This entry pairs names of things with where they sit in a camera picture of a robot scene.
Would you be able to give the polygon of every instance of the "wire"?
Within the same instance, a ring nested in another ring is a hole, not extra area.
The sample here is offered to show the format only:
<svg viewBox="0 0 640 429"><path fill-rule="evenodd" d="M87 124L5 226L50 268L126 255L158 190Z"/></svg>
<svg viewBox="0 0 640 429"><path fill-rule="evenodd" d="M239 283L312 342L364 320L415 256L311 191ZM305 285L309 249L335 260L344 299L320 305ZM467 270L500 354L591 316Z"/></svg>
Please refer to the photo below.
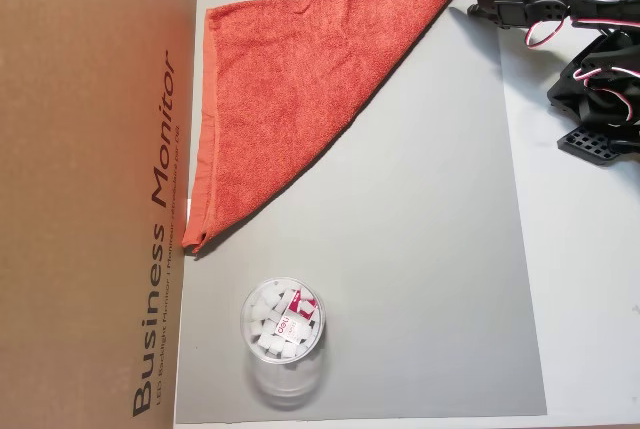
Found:
<svg viewBox="0 0 640 429"><path fill-rule="evenodd" d="M592 71L585 72L584 74L581 74L582 69L578 69L577 71L575 71L573 73L573 78L576 81L583 81L585 79L589 79L591 76L595 76L596 74L598 74L598 73L600 73L602 71L603 71L603 69L599 67L597 69L593 69ZM640 79L640 72L632 71L631 69L625 69L624 67L613 66L611 68L611 71L613 71L613 72L624 72L625 74L629 74L630 76L637 77L638 79Z"/></svg>
<svg viewBox="0 0 640 429"><path fill-rule="evenodd" d="M599 72L602 72L602 69L598 68L598 69L594 69L593 71L589 71L585 74L580 74L580 72L582 72L582 69L578 69L576 72L573 73L573 78L576 81L582 81L584 79L589 79L591 76L598 74Z"/></svg>
<svg viewBox="0 0 640 429"><path fill-rule="evenodd" d="M632 71L630 69L625 69L623 67L612 67L611 70L614 72L624 72L634 77L640 78L640 72ZM601 73L602 69L601 68L593 69L592 71L585 72L584 74L581 74L581 72L582 72L582 69L578 69L577 71L575 71L573 73L573 78L576 81L584 81L584 87L589 88L589 79L591 79L592 76L595 76L596 74ZM631 103L626 97L624 97L622 94L612 89L594 87L593 90L609 92L614 96L616 96L618 99L620 99L624 103L624 105L627 106L628 114L627 114L626 121L629 122L631 120L631 118L633 117L633 106L631 105Z"/></svg>
<svg viewBox="0 0 640 429"><path fill-rule="evenodd" d="M612 26L640 27L640 22L618 21L615 19L574 19L573 22L580 24L607 24Z"/></svg>
<svg viewBox="0 0 640 429"><path fill-rule="evenodd" d="M562 29L562 26L564 26L564 19L562 21L560 21L560 24L558 24L558 27L555 28L555 30L549 34L547 37L545 37L544 39L542 39L541 41L538 42L534 42L533 44L530 44L531 42L531 37L533 36L533 31L536 29L536 27L538 27L540 24L542 24L544 21L538 21L536 22L533 26L531 26L529 28L529 30L527 31L527 35L524 36L524 44L529 48L529 49L533 49L534 47L539 47L542 44L549 42L551 40L551 38L553 36L555 36L558 32L560 32L560 29Z"/></svg>
<svg viewBox="0 0 640 429"><path fill-rule="evenodd" d="M527 31L527 34L524 36L524 44L529 49L533 49L534 47L539 47L542 44L544 44L546 42L549 42L558 32L560 32L560 29L562 29L562 26L564 26L564 17L560 21L560 24L558 24L558 27L556 27L555 30L551 34L549 34L547 37L545 37L541 41L538 41L538 42L535 42L535 43L531 44L531 38L533 37L533 31L535 31L536 27L538 27L542 22L544 22L544 21L538 21L535 24L533 24L529 28L529 30Z"/></svg>
<svg viewBox="0 0 640 429"><path fill-rule="evenodd" d="M613 91L611 89L595 89L596 91L604 91L604 92L610 92L611 94L613 94L614 96L616 96L618 99L620 99L625 106L627 106L627 109L629 111L629 114L627 115L627 119L626 121L629 122L631 120L631 118L633 117L633 108L631 107L631 103L629 102L629 100L624 97L622 94L620 94L619 92Z"/></svg>
<svg viewBox="0 0 640 429"><path fill-rule="evenodd" d="M620 71L620 72L625 72L633 77L637 77L638 79L640 79L640 72L636 72L636 71L632 71L630 69L624 69L622 67L612 67L611 68L612 71Z"/></svg>

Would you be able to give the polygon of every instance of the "black robot bracket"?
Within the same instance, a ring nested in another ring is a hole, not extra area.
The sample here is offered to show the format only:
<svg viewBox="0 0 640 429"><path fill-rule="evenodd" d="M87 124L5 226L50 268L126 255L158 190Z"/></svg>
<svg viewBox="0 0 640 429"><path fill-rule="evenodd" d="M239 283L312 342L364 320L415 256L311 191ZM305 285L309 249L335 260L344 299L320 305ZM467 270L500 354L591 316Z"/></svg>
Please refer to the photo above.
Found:
<svg viewBox="0 0 640 429"><path fill-rule="evenodd" d="M640 0L477 0L468 14L503 29L529 28L529 47L553 37L567 18L599 31L547 93L580 124L558 147L598 165L640 153ZM533 43L533 30L545 21L556 21L556 31Z"/></svg>

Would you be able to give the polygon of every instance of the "white table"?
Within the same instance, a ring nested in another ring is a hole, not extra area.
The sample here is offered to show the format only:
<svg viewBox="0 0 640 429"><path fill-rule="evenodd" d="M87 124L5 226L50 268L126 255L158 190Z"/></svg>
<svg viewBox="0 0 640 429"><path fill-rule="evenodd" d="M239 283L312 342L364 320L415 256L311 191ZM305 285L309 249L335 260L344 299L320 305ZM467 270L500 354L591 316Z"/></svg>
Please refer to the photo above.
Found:
<svg viewBox="0 0 640 429"><path fill-rule="evenodd" d="M549 415L236 426L498 428L640 421L640 164L603 169L559 155L556 148L575 124L550 108L546 91L597 33L567 26L538 50L525 48L523 36L500 31L500 50Z"/></svg>

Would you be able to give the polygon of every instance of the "brown cardboard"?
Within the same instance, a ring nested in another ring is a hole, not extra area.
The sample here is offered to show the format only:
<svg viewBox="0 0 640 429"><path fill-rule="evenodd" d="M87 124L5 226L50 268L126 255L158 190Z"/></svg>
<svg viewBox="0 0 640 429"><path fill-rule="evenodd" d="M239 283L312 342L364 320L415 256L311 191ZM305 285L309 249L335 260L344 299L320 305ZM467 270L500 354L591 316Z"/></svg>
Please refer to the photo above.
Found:
<svg viewBox="0 0 640 429"><path fill-rule="evenodd" d="M171 427L195 0L1 1L0 425Z"/></svg>

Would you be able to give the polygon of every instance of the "red towel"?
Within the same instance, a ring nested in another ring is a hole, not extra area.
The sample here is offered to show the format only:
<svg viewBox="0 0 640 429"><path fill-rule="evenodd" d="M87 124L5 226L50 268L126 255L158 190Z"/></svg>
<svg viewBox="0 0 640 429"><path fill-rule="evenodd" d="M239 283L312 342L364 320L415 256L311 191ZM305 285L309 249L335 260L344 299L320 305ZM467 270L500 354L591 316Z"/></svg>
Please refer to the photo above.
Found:
<svg viewBox="0 0 640 429"><path fill-rule="evenodd" d="M182 240L197 252L305 168L447 0L257 0L209 9Z"/></svg>

